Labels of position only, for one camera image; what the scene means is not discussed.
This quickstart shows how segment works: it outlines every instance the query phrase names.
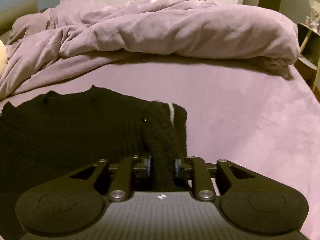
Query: round joint cover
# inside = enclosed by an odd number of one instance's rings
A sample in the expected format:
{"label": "round joint cover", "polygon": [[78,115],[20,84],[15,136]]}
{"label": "round joint cover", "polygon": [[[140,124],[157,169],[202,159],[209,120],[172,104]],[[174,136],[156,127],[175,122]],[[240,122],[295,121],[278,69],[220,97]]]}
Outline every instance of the round joint cover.
{"label": "round joint cover", "polygon": [[92,192],[26,192],[17,201],[16,215],[29,232],[61,236],[81,231],[104,210],[103,198]]}
{"label": "round joint cover", "polygon": [[278,192],[230,189],[222,196],[220,208],[240,228],[267,235],[295,230],[308,215],[307,200],[292,188]]}

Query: black robotic device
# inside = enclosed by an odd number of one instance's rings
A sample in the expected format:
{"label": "black robotic device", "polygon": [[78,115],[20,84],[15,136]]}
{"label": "black robotic device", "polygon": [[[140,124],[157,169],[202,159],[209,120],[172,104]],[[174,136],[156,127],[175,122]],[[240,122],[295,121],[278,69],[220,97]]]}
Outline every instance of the black robotic device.
{"label": "black robotic device", "polygon": [[174,172],[191,191],[137,190],[150,167],[150,157],[99,160],[28,190],[16,204],[21,239],[307,239],[308,202],[291,187],[228,160],[187,156]]}

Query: mattress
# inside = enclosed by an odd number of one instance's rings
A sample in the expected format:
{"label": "mattress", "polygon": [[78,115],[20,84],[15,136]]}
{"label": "mattress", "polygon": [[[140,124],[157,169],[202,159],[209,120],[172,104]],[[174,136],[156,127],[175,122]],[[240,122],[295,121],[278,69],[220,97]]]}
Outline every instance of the mattress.
{"label": "mattress", "polygon": [[302,192],[309,215],[301,232],[320,239],[320,104],[294,66],[285,80],[245,60],[141,56],[108,64],[64,83],[7,98],[17,106],[38,94],[105,87],[188,112],[188,155],[228,159]]}

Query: crumpled blanket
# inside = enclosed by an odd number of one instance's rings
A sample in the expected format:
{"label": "crumpled blanket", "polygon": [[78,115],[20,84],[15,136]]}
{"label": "crumpled blanket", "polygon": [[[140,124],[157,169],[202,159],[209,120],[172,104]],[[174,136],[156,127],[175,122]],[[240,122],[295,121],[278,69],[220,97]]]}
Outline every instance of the crumpled blanket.
{"label": "crumpled blanket", "polygon": [[8,44],[0,100],[141,53],[254,59],[253,64],[285,78],[299,56],[297,26],[284,15],[191,0],[120,6],[66,1],[17,19]]}

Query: wooden floor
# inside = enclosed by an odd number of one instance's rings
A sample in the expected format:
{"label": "wooden floor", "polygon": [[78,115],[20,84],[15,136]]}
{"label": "wooden floor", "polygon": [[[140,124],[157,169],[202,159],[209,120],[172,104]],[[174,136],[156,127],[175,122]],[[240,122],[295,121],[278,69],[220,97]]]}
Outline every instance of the wooden floor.
{"label": "wooden floor", "polygon": [[319,90],[319,88],[316,88],[314,94],[316,96],[316,99],[318,99],[318,102],[320,103],[320,90]]}

